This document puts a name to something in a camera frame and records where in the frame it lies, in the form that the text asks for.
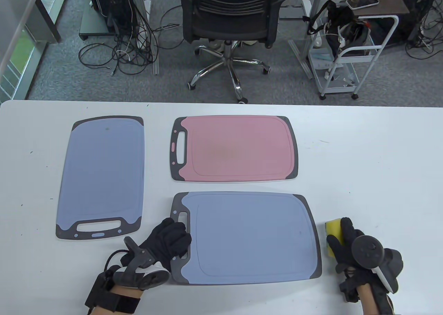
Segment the person's left hand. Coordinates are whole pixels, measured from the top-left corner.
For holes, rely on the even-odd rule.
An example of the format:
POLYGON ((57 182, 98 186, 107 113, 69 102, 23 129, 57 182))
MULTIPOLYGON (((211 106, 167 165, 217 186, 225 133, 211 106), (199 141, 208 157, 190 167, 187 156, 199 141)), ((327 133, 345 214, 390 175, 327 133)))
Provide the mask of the person's left hand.
POLYGON ((167 217, 152 230, 139 247, 148 250, 153 256, 152 265, 159 262, 163 268, 171 272, 171 260, 186 254, 191 241, 192 237, 187 233, 185 225, 167 217))

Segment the person's right hand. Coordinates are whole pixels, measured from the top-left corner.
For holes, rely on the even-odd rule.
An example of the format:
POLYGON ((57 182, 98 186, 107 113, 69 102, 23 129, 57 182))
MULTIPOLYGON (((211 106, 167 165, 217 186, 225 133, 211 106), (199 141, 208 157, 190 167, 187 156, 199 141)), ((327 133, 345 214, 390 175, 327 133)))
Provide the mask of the person's right hand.
POLYGON ((328 253, 337 261, 335 270, 345 274, 339 290, 346 302, 358 302, 358 288, 369 285, 378 312, 392 314, 388 294, 399 289, 397 277, 404 267, 401 253, 354 228, 348 217, 326 222, 325 231, 328 253))

